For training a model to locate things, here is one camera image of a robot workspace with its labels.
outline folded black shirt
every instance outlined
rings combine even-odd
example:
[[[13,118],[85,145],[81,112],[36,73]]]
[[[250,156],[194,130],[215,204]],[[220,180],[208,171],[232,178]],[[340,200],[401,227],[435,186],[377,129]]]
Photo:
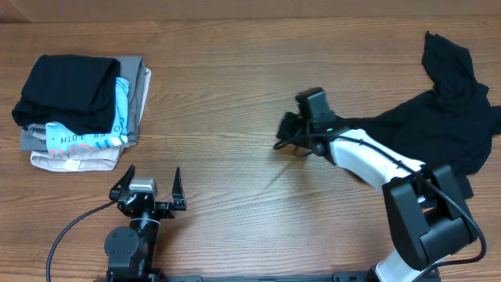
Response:
[[[491,107],[488,87],[475,79],[468,49],[427,32],[422,64],[432,90],[375,118],[346,122],[406,157],[451,165],[464,197],[473,197],[466,175],[478,172],[501,133],[500,107]]]
[[[19,126],[58,121],[78,135],[108,133],[120,62],[88,56],[38,58],[14,107]]]

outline cable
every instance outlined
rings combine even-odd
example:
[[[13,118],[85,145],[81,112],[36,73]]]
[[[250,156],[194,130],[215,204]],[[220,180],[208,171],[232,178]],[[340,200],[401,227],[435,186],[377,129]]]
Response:
[[[52,245],[52,248],[50,249],[49,256],[47,258],[47,265],[45,266],[45,279],[47,280],[47,282],[50,282],[50,264],[52,262],[52,257],[54,256],[54,251],[56,251],[57,244],[59,244],[61,239],[63,239],[64,234],[66,234],[66,232],[68,232],[68,230],[71,227],[73,227],[75,224],[77,224],[77,222],[81,221],[82,219],[86,218],[87,216],[89,216],[95,212],[99,212],[105,208],[108,208],[109,206],[111,206],[112,204],[115,204],[115,203],[116,203],[116,201],[111,201],[110,203],[104,204],[98,208],[94,208],[93,210],[88,211],[88,212],[84,213],[83,215],[78,216],[74,221],[72,221],[70,224],[68,224],[68,226],[66,226],[66,228],[57,237],[56,241]]]
[[[459,265],[459,264],[466,264],[466,263],[473,263],[473,262],[478,262],[481,259],[485,257],[485,254],[487,253],[487,241],[485,239],[484,234],[482,233],[480,227],[477,225],[477,223],[460,207],[458,204],[453,201],[449,196],[445,195],[439,188],[437,188],[435,185],[429,183],[420,173],[415,172],[408,166],[402,163],[402,161],[397,160],[396,158],[392,157],[390,154],[382,150],[381,148],[368,143],[364,141],[363,139],[355,139],[347,136],[339,136],[335,134],[326,134],[326,133],[310,133],[309,132],[309,125],[311,124],[311,119],[307,121],[307,128],[306,128],[306,134],[304,135],[296,135],[294,134],[294,138],[287,140],[286,142],[283,142],[282,144],[285,143],[285,145],[282,145],[282,147],[285,147],[289,142],[293,142],[295,139],[300,139],[300,138],[308,138],[308,140],[311,140],[312,138],[315,137],[323,137],[323,138],[329,138],[328,142],[332,141],[332,139],[344,139],[350,142],[354,143],[359,143],[361,145],[368,146],[369,148],[375,150],[377,153],[383,155],[386,157],[388,160],[396,163],[403,169],[405,169],[407,172],[410,174],[416,176],[422,183],[424,183],[428,188],[432,189],[433,192],[438,195],[442,200],[449,202],[455,209],[457,209],[458,212],[461,213],[462,217],[468,221],[475,229],[475,231],[478,234],[478,238],[481,244],[481,250],[480,253],[475,256],[474,258],[465,258],[465,259],[457,259],[457,260],[452,260],[452,261],[447,261],[447,262],[436,262],[433,265],[429,266],[427,269],[425,269],[418,277],[416,277],[413,282],[418,281],[420,278],[425,277],[429,272],[431,272],[434,269],[437,269],[438,267],[441,266],[452,266],[452,265]]]

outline light blue fabric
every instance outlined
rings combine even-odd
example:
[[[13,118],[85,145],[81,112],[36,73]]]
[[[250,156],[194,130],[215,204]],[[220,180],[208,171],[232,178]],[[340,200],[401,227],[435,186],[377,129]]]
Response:
[[[109,148],[125,144],[128,124],[128,81],[117,78],[115,86],[115,118],[110,133],[76,135],[59,122],[45,125],[47,151],[51,154],[67,154],[77,150]]]

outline white fabric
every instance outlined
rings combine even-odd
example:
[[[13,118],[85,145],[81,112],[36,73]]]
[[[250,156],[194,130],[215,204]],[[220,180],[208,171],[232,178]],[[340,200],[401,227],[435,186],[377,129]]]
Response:
[[[404,165],[410,167],[413,171],[419,171],[421,165],[424,165],[422,161],[404,157],[378,143],[376,140],[370,138],[363,129],[348,130],[341,134],[341,136],[363,139],[382,149],[395,159],[402,161]],[[355,173],[380,193],[383,193],[383,184],[390,182],[394,177],[406,177],[409,175],[398,164],[391,162],[374,149],[359,143],[337,138],[330,143],[330,152],[336,165]]]
[[[151,70],[145,69],[145,88],[142,95],[141,115],[148,96],[150,87]],[[113,170],[120,159],[123,146],[113,146],[111,148],[82,150],[64,155],[56,155],[49,152],[31,152],[31,164],[51,172],[90,172],[90,171],[110,171]]]

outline crumpled black cloth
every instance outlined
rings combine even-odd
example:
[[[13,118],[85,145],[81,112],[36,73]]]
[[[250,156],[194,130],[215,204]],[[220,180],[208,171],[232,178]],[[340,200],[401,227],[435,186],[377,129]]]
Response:
[[[468,49],[426,33],[422,64],[434,87],[377,117],[346,119],[352,128],[392,150],[427,164],[449,164],[465,198],[466,175],[478,172],[501,133],[501,107],[491,107]]]
[[[41,56],[13,109],[14,121],[19,126],[58,121],[78,135],[108,133],[119,73],[116,59]]]

